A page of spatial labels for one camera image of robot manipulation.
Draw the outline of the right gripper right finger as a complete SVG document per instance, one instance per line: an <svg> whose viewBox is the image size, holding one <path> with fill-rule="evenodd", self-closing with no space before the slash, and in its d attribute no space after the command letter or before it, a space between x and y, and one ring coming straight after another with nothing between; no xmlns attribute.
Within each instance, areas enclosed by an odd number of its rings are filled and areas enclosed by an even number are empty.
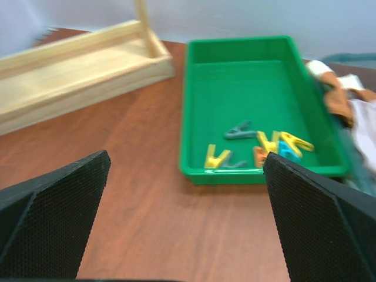
<svg viewBox="0 0 376 282"><path fill-rule="evenodd" d="M374 196L275 153L263 170L290 280L375 280Z"/></svg>

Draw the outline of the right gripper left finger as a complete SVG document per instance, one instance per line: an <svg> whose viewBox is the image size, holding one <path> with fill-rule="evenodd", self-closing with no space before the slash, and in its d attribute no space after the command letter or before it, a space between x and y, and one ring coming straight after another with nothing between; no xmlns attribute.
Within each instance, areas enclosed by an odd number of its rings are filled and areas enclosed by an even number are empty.
<svg viewBox="0 0 376 282"><path fill-rule="evenodd" d="M1 278L74 279L108 179L101 150L1 189Z"/></svg>

